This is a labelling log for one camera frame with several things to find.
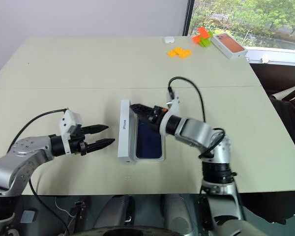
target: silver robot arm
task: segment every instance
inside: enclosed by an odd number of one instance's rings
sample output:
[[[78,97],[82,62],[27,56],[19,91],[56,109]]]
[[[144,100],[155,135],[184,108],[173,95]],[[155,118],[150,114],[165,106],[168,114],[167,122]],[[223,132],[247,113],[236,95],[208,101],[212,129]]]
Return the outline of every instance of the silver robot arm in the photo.
[[[222,129],[213,129],[208,124],[180,118],[171,109],[141,104],[130,106],[140,120],[162,135],[175,138],[196,147],[201,152],[203,180],[199,213],[202,226],[218,236],[265,236],[254,226],[244,221],[242,207],[234,181],[236,175],[230,168],[230,140]]]
[[[87,144],[84,142],[85,134],[101,132],[108,126],[81,126],[80,116],[67,110],[60,122],[61,136],[28,137],[18,140],[9,152],[0,158],[0,232],[13,221],[18,199],[38,166],[52,161],[55,156],[72,153],[85,155],[114,141],[102,139]]]

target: orange phone box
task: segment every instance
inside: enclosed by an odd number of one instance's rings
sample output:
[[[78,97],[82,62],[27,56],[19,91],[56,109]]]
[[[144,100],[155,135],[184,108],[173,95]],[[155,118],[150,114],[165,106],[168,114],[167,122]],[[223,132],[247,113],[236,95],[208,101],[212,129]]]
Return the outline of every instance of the orange phone box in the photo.
[[[219,33],[211,38],[211,42],[229,59],[245,57],[247,50],[228,33]]]

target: green foliage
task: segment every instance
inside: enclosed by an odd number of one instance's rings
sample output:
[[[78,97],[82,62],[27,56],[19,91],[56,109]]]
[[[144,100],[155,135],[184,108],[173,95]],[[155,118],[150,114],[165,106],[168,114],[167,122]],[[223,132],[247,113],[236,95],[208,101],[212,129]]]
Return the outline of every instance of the green foliage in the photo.
[[[227,31],[245,46],[279,47],[267,38],[295,42],[295,0],[195,0],[189,33],[200,26],[214,34]],[[291,35],[284,37],[279,27],[289,27]]]

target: white wall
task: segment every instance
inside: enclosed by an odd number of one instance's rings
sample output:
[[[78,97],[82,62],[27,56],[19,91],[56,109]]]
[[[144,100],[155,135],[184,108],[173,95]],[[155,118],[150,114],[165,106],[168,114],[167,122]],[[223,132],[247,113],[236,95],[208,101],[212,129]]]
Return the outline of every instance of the white wall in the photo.
[[[0,69],[30,36],[182,35],[187,0],[0,0]]]

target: white table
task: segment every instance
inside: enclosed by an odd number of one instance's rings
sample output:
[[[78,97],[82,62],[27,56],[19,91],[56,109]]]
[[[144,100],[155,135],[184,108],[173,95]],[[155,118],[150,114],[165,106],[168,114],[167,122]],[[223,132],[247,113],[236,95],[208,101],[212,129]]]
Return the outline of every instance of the white table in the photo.
[[[178,46],[193,54],[186,59],[165,54]],[[164,162],[126,166],[117,158],[120,100],[165,106],[167,81],[177,75],[201,87],[208,123],[230,136],[240,192],[295,190],[295,146],[247,61],[230,61],[214,46],[201,48],[187,37],[177,37],[173,45],[158,37],[28,40],[0,72],[0,156],[28,120],[69,107],[84,125],[110,127],[88,142],[116,141],[83,157],[60,156],[40,166],[32,176],[39,194],[198,193],[199,153],[174,137],[166,138]],[[173,85],[180,87],[181,114],[201,120],[194,88]],[[59,134],[61,116],[37,120],[22,137]]]

